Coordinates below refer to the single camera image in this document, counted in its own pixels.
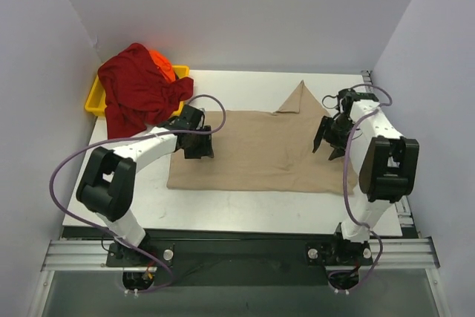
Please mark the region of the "beige t shirt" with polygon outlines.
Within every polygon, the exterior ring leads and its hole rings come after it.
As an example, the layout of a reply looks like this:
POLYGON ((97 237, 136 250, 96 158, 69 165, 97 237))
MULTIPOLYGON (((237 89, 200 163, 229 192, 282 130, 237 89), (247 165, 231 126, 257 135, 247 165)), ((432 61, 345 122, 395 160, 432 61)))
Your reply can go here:
POLYGON ((219 111, 206 113, 215 128, 214 157, 187 160, 171 156, 168 189, 331 193, 343 192, 342 181, 353 190, 358 175, 343 173, 342 158, 329 160, 332 147, 313 140, 327 111, 303 82, 275 112, 219 111))

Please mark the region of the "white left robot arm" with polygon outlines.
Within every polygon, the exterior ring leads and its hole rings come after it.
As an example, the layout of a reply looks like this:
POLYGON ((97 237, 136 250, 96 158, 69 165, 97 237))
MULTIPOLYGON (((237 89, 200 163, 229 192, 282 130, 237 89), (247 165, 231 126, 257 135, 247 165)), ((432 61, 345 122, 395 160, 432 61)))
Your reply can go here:
POLYGON ((123 256, 131 265, 142 266, 150 257, 146 232, 131 211, 136 174, 179 150, 186 159, 213 158, 211 130, 203 111, 185 105, 180 116, 154 126, 143 140, 113 149, 100 146, 91 152, 76 199, 128 242, 123 256))

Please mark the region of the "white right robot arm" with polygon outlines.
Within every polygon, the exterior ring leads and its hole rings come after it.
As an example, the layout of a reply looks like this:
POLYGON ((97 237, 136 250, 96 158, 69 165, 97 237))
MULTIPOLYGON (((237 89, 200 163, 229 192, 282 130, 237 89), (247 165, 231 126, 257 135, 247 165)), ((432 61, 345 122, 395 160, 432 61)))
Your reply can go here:
POLYGON ((419 142, 398 131, 383 112, 392 105, 356 86, 334 97, 336 114, 324 116, 313 140, 332 148, 330 160, 343 159, 344 206, 347 218, 338 228, 342 238, 329 245, 331 259, 347 263, 356 253, 353 243, 363 243, 374 233, 382 215, 413 191, 419 142))

